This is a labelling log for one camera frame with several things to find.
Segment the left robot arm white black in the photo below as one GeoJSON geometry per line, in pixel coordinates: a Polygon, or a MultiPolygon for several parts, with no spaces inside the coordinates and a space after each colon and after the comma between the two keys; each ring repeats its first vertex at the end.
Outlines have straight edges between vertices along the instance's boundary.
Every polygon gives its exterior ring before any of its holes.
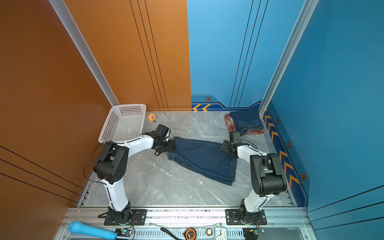
{"type": "Polygon", "coordinates": [[[123,181],[129,157],[149,149],[154,149],[156,156],[173,152],[176,144],[169,140],[170,133],[168,127],[158,125],[156,130],[144,133],[135,140],[103,143],[103,149],[94,165],[94,172],[104,185],[109,199],[108,211],[98,216],[105,219],[105,225],[128,225],[134,217],[123,181]]]}

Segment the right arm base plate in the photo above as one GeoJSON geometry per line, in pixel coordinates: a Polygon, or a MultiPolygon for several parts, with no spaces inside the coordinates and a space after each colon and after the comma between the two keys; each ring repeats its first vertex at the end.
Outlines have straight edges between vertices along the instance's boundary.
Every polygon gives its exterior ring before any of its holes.
{"type": "Polygon", "coordinates": [[[241,212],[240,209],[226,209],[227,225],[259,225],[266,226],[268,224],[265,211],[261,210],[257,213],[241,212]]]}

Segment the white plastic laundry basket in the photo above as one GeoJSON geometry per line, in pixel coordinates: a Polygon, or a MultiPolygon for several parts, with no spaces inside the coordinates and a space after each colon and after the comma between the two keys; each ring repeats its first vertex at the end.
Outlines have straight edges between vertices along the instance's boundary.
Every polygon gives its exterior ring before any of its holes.
{"type": "Polygon", "coordinates": [[[126,143],[138,139],[142,134],[146,110],[145,104],[113,106],[99,135],[99,143],[126,143]]]}

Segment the dark blue denim skirt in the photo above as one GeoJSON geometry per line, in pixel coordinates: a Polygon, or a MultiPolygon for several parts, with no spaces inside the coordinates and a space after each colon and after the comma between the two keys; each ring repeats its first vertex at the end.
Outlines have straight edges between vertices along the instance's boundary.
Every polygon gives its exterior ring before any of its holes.
{"type": "Polygon", "coordinates": [[[230,112],[235,129],[242,136],[248,134],[260,134],[264,132],[263,123],[259,117],[258,110],[250,109],[246,111],[230,112]]]}

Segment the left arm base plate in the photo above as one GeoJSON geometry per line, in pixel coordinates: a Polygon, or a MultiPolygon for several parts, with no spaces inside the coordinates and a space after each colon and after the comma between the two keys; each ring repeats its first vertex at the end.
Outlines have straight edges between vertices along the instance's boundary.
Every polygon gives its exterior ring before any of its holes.
{"type": "Polygon", "coordinates": [[[108,210],[107,213],[105,213],[105,226],[144,226],[146,217],[147,217],[147,210],[145,209],[133,209],[126,211],[127,216],[123,217],[122,214],[116,214],[113,213],[113,210],[108,210]]]}

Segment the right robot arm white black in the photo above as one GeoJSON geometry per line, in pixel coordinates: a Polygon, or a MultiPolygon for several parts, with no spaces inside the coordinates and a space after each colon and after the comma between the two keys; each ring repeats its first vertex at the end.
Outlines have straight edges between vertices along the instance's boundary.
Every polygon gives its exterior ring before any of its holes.
{"type": "Polygon", "coordinates": [[[267,225],[263,207],[288,188],[286,174],[278,155],[261,152],[251,143],[246,144],[240,132],[230,132],[230,140],[224,141],[221,149],[232,157],[250,163],[253,188],[237,210],[226,210],[227,225],[267,225]]]}

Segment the red plaid skirt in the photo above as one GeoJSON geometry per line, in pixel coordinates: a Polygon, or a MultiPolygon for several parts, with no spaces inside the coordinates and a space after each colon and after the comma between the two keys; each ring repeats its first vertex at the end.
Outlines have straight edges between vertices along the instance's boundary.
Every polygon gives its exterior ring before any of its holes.
{"type": "MultiPolygon", "coordinates": [[[[224,120],[225,120],[227,129],[228,129],[229,132],[237,131],[235,123],[234,123],[232,117],[229,114],[224,115],[224,120]]],[[[241,133],[241,136],[244,136],[244,135],[261,135],[264,132],[265,132],[264,128],[262,128],[260,130],[258,130],[258,129],[249,129],[249,130],[246,130],[244,133],[241,133]]]]}

